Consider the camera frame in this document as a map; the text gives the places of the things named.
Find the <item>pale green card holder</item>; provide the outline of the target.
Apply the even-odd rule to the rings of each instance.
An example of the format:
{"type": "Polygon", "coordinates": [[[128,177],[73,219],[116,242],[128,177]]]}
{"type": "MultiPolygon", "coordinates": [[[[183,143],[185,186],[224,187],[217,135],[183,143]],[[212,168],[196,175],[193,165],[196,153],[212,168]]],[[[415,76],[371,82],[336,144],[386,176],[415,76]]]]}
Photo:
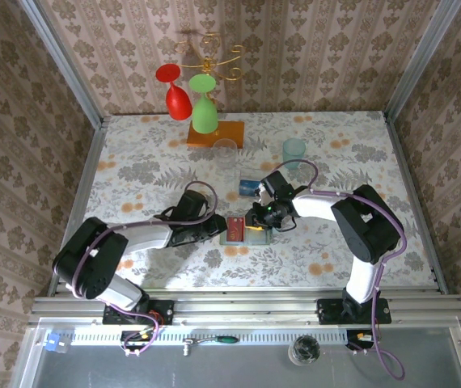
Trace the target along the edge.
{"type": "Polygon", "coordinates": [[[244,220],[244,241],[243,242],[227,242],[225,239],[220,239],[220,244],[223,246],[268,246],[271,243],[272,232],[270,230],[255,231],[248,230],[244,220]]]}

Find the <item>red credit card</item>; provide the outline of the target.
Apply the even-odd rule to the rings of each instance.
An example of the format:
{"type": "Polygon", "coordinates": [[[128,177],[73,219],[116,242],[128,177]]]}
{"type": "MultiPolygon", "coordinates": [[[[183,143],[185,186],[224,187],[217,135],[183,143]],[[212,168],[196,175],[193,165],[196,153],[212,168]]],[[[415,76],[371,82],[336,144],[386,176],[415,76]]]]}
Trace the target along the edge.
{"type": "Polygon", "coordinates": [[[228,217],[226,240],[229,243],[242,243],[244,241],[243,217],[228,217]]]}

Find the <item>blue credit card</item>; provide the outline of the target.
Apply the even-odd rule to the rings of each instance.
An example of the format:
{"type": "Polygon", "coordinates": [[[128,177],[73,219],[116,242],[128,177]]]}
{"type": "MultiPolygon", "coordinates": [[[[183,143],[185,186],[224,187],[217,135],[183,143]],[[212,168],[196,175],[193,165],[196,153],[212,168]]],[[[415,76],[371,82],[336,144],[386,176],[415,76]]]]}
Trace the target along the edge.
{"type": "Polygon", "coordinates": [[[255,197],[260,182],[254,179],[239,180],[239,195],[245,197],[255,197]]]}

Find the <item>teal plastic cup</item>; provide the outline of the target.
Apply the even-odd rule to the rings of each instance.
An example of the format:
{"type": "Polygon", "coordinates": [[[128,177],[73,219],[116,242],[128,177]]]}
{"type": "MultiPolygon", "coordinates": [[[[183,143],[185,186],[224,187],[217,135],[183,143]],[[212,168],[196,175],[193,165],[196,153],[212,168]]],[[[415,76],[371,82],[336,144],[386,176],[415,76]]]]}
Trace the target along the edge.
{"type": "Polygon", "coordinates": [[[283,142],[282,157],[284,167],[288,170],[298,168],[299,159],[302,159],[306,152],[306,143],[298,138],[289,138],[283,142]]]}

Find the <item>clear glass cup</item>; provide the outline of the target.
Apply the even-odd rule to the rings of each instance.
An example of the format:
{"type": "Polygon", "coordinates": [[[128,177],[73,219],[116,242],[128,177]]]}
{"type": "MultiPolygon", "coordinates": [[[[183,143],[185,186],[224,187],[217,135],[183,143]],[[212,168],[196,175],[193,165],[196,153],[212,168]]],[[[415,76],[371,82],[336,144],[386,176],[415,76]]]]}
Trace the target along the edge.
{"type": "Polygon", "coordinates": [[[237,144],[228,138],[217,140],[213,145],[214,161],[221,169],[232,169],[236,165],[237,144]]]}

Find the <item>orange wooden rack base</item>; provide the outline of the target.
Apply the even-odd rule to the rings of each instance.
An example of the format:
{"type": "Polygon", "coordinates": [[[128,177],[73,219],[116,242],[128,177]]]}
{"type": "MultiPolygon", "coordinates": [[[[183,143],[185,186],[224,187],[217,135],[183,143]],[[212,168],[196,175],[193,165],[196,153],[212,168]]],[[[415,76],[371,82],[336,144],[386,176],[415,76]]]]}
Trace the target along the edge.
{"type": "Polygon", "coordinates": [[[218,127],[212,133],[199,133],[190,124],[186,144],[189,147],[212,148],[222,139],[230,139],[238,149],[243,148],[244,122],[243,121],[219,121],[218,127]]]}

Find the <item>green wine glass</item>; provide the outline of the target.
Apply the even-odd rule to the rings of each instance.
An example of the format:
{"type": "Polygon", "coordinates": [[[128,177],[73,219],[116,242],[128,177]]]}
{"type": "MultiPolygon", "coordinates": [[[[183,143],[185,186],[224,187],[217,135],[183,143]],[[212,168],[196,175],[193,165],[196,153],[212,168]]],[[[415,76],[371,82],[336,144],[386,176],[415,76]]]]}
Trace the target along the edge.
{"type": "Polygon", "coordinates": [[[218,127],[218,112],[208,93],[216,87],[216,80],[208,74],[197,74],[189,80],[189,86],[200,95],[192,109],[193,129],[201,134],[213,133],[218,127]]]}

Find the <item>black connector board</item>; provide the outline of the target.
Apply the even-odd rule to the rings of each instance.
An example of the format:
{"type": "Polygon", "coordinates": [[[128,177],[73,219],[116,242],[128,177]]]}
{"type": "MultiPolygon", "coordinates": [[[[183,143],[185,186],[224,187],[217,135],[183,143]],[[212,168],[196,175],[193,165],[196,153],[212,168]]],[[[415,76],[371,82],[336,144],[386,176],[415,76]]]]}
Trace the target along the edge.
{"type": "Polygon", "coordinates": [[[348,329],[346,335],[346,348],[349,350],[363,353],[373,352],[375,350],[374,337],[371,330],[348,329]]]}
{"type": "Polygon", "coordinates": [[[122,331],[120,346],[125,356],[140,356],[154,338],[155,331],[152,328],[140,331],[122,331]]]}

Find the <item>red wine glass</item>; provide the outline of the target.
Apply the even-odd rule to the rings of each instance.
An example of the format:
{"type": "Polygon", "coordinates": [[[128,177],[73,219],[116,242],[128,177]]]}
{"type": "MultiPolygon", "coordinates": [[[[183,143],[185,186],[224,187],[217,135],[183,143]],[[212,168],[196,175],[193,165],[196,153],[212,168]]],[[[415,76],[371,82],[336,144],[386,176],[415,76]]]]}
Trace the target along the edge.
{"type": "Polygon", "coordinates": [[[184,89],[175,84],[181,73],[177,64],[161,65],[155,77],[169,86],[166,93],[166,105],[170,117],[173,120],[187,120],[192,115],[192,104],[184,89]]]}

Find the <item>clear glass jar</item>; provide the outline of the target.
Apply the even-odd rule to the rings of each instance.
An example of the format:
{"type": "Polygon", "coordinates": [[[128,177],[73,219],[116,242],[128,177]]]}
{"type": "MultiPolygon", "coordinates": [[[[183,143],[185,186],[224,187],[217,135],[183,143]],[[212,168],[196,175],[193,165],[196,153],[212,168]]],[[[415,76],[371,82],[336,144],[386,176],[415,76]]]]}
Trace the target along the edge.
{"type": "Polygon", "coordinates": [[[317,339],[309,335],[301,335],[288,348],[290,361],[297,366],[315,363],[320,356],[320,345],[317,339]]]}

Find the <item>grey metal shelf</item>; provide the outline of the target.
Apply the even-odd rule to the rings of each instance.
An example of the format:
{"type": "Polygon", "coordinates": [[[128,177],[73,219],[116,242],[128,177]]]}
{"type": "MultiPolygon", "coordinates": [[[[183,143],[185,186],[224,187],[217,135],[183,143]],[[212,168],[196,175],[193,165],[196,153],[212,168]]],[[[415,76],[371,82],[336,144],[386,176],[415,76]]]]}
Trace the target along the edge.
{"type": "Polygon", "coordinates": [[[29,328],[9,388],[461,388],[461,327],[382,330],[376,353],[321,345],[306,366],[288,357],[290,344],[153,344],[140,356],[121,346],[44,349],[49,333],[122,332],[116,326],[38,325],[29,328]]]}

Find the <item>small blue plastic block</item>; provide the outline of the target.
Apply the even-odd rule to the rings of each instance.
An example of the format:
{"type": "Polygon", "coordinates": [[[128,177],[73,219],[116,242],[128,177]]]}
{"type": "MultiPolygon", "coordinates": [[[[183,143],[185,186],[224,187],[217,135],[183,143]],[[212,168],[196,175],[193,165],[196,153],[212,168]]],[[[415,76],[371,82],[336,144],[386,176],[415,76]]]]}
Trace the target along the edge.
{"type": "Polygon", "coordinates": [[[67,353],[71,344],[71,338],[68,335],[51,332],[48,335],[44,349],[48,352],[60,354],[67,353]]]}

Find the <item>aluminium frame rail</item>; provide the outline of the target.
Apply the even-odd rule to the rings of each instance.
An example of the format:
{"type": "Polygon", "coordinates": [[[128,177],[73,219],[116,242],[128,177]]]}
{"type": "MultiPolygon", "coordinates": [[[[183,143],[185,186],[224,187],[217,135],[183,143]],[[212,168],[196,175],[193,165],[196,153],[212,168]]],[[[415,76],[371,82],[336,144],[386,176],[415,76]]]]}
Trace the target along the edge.
{"type": "MultiPolygon", "coordinates": [[[[155,292],[151,299],[172,300],[173,324],[188,328],[303,328],[319,323],[316,302],[340,298],[338,292],[155,292]]],[[[396,327],[461,327],[461,300],[425,291],[389,291],[391,324],[396,327]]],[[[99,326],[104,305],[67,293],[40,297],[29,323],[55,326],[99,326]]]]}

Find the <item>aluminium side rail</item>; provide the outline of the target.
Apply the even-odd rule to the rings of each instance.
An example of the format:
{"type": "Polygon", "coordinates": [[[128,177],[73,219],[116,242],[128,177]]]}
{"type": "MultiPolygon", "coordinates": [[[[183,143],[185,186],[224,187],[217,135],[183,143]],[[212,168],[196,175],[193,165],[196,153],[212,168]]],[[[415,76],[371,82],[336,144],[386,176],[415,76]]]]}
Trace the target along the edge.
{"type": "Polygon", "coordinates": [[[105,137],[111,119],[112,118],[110,116],[105,116],[102,119],[100,126],[94,132],[90,149],[88,151],[87,158],[82,170],[82,176],[78,183],[78,188],[70,212],[69,221],[67,223],[64,237],[61,242],[61,248],[63,248],[69,242],[70,238],[82,224],[91,192],[91,187],[95,178],[95,173],[102,149],[104,147],[105,137]]]}
{"type": "Polygon", "coordinates": [[[396,160],[398,162],[400,174],[402,175],[402,180],[404,181],[404,186],[406,188],[409,202],[412,207],[412,212],[416,220],[417,229],[419,231],[421,242],[424,247],[426,259],[428,260],[431,272],[434,275],[438,291],[441,294],[449,294],[446,279],[442,273],[441,264],[439,262],[438,255],[434,247],[433,239],[425,220],[425,215],[421,208],[421,203],[417,195],[416,186],[412,179],[412,174],[409,170],[408,163],[404,155],[404,150],[400,143],[400,139],[395,129],[394,122],[385,112],[383,113],[383,118],[387,126],[387,132],[389,138],[391,139],[391,144],[395,153],[396,160]]]}

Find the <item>aluminium frame post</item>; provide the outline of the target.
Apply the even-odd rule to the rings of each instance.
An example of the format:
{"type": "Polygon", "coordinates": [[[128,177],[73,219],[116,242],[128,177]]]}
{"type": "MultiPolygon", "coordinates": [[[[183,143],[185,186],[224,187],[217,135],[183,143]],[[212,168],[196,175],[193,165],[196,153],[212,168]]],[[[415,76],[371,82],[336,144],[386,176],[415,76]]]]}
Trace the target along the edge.
{"type": "Polygon", "coordinates": [[[104,117],[97,108],[93,98],[87,89],[86,83],[82,80],[72,56],[66,51],[65,45],[61,42],[56,28],[52,25],[50,18],[46,15],[40,0],[19,0],[21,7],[33,24],[36,32],[49,51],[52,59],[63,75],[67,85],[72,90],[82,111],[90,121],[95,130],[102,127],[104,117]]]}
{"type": "Polygon", "coordinates": [[[401,113],[460,7],[461,0],[440,0],[394,93],[387,103],[384,113],[388,120],[394,121],[401,113]]]}

